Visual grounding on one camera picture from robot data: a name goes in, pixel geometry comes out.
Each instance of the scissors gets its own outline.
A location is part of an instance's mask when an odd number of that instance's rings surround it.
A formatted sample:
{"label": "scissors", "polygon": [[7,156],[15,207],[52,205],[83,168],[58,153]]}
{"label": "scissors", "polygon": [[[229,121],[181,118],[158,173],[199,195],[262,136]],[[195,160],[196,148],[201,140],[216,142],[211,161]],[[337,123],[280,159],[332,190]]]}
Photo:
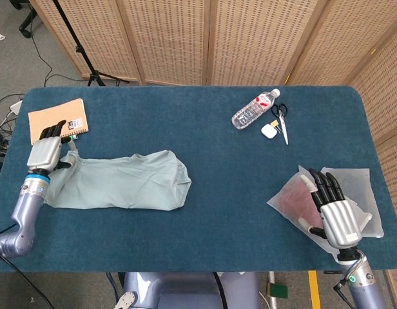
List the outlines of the scissors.
{"label": "scissors", "polygon": [[289,140],[287,139],[287,130],[286,130],[286,125],[284,123],[284,117],[287,115],[287,106],[284,105],[283,103],[281,104],[273,104],[271,107],[271,112],[279,118],[280,120],[280,126],[282,127],[283,131],[283,136],[284,136],[284,141],[286,142],[286,145],[289,145]]}

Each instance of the notebook label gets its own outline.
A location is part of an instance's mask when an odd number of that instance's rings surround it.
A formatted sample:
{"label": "notebook label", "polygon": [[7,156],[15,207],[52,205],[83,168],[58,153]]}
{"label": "notebook label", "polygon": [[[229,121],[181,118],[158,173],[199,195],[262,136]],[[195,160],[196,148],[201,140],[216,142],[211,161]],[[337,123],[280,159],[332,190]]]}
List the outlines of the notebook label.
{"label": "notebook label", "polygon": [[82,118],[78,118],[68,122],[68,129],[73,130],[82,127]]}

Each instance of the brown notebook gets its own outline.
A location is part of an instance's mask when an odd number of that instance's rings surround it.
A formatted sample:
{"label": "brown notebook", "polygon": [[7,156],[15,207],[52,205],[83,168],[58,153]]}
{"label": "brown notebook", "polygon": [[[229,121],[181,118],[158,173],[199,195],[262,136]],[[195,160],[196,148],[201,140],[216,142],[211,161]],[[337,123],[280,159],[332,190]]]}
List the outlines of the brown notebook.
{"label": "brown notebook", "polygon": [[28,118],[30,119],[31,144],[39,139],[43,129],[54,126],[62,120],[66,120],[67,123],[63,126],[61,137],[88,132],[84,101],[81,98],[53,108],[32,111],[28,113]]}

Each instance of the light green cloth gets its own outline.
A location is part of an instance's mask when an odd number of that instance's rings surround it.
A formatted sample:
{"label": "light green cloth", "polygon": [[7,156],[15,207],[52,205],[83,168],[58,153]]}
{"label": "light green cloth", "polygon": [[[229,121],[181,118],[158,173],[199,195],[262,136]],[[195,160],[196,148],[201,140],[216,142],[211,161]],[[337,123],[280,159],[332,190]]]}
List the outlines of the light green cloth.
{"label": "light green cloth", "polygon": [[45,203],[57,208],[143,208],[170,211],[182,207],[191,180],[172,151],[112,160],[82,159],[69,151],[61,160],[69,169],[50,174]]}

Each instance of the table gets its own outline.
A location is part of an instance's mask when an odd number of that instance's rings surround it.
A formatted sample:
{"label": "table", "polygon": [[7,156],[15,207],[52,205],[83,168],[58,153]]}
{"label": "table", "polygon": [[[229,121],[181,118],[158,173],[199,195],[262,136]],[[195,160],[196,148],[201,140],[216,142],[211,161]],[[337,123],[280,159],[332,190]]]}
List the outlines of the table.
{"label": "table", "polygon": [[[266,205],[297,172],[369,168],[385,237],[363,239],[373,268],[397,267],[397,220],[359,94],[350,87],[278,87],[289,108],[282,136],[268,140],[267,112],[245,130],[231,116],[272,87],[39,88],[24,98],[0,177],[0,230],[10,216],[30,153],[28,112],[81,97],[90,132],[83,158],[172,150],[193,183],[183,208],[53,209],[44,205],[24,271],[264,271],[337,269],[332,257]],[[7,271],[1,263],[0,271]]]}

